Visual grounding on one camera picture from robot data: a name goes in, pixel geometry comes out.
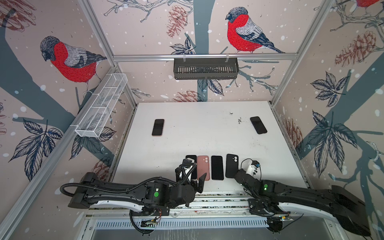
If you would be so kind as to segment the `black phone case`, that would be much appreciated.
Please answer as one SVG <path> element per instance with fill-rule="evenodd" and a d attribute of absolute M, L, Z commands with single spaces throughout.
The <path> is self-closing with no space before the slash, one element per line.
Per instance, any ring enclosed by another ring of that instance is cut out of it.
<path fill-rule="evenodd" d="M 239 157 L 234 154 L 227 154 L 226 156 L 226 172 L 225 177 L 228 179 L 234 179 L 235 175 L 239 171 Z"/>

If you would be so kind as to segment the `pink phone case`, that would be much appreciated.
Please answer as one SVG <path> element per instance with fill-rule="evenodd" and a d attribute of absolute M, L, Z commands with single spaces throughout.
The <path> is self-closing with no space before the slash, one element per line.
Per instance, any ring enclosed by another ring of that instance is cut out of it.
<path fill-rule="evenodd" d="M 210 162 L 208 156 L 197 156 L 197 178 L 206 174 L 206 181 L 210 180 Z"/>

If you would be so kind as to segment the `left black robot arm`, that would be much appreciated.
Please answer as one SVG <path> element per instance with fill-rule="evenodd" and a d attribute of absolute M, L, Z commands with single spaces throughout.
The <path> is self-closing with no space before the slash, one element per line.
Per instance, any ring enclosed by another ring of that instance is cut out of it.
<path fill-rule="evenodd" d="M 70 208 L 123 208 L 142 214 L 161 211 L 167 215 L 178 206 L 188 207 L 196 194 L 203 192 L 207 174 L 198 180 L 190 177 L 197 166 L 191 159 L 184 159 L 175 169 L 176 180 L 153 177 L 134 185 L 104 182 L 89 172 L 80 183 L 62 185 L 60 192 L 71 197 Z"/>

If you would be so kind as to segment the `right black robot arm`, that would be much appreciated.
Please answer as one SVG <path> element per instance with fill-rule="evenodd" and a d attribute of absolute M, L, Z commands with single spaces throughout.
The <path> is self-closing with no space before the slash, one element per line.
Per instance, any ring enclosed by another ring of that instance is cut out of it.
<path fill-rule="evenodd" d="M 340 186 L 332 186 L 330 190 L 293 187 L 257 180 L 243 169 L 236 173 L 235 180 L 251 196 L 248 203 L 252 215 L 274 218 L 293 212 L 308 213 L 336 220 L 355 235 L 371 236 L 364 201 Z"/>

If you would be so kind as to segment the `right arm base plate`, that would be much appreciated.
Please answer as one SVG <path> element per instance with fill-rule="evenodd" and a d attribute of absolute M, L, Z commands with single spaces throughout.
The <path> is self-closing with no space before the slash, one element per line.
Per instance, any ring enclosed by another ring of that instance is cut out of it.
<path fill-rule="evenodd" d="M 277 204 L 268 200 L 248 199 L 249 212 L 251 215 L 260 217 L 272 217 L 274 215 L 283 214 Z"/>

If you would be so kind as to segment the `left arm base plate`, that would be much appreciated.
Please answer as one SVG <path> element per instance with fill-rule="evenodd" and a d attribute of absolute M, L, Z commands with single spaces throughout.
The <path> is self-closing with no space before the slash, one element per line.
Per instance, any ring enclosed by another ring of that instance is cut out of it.
<path fill-rule="evenodd" d="M 170 209 L 159 205 L 141 204 L 138 206 L 139 210 L 131 210 L 134 217 L 150 217 L 155 216 L 169 216 Z"/>

